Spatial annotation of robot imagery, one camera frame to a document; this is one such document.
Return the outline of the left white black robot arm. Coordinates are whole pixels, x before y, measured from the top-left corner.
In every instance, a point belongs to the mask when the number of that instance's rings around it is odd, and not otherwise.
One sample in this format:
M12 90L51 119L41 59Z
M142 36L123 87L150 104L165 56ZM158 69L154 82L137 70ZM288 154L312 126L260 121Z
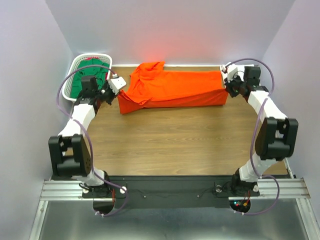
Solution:
M89 75L82 77L81 86L71 118L57 136L48 140L51 166L55 176L78 180L86 193L105 198L115 190L108 182L108 174L94 167L92 143L85 137L101 103L111 104L126 81L115 74L99 88L96 77Z

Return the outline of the orange t shirt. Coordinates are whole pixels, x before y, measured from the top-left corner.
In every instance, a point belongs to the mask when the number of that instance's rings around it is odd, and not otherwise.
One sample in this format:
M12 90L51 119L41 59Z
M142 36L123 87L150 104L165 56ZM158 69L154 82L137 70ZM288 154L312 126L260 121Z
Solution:
M164 70L165 63L144 62L131 74L127 91L117 96L121 114L151 108L223 106L228 93L220 71Z

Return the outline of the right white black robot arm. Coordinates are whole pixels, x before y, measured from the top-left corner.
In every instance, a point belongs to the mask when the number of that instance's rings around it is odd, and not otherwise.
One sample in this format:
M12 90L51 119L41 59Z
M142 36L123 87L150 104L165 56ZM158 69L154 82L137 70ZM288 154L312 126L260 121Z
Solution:
M258 192L257 181L265 171L293 155L299 123L281 112L269 90L260 84L259 66L223 65L220 71L229 95L242 96L257 113L249 160L232 176L230 189L235 195Z

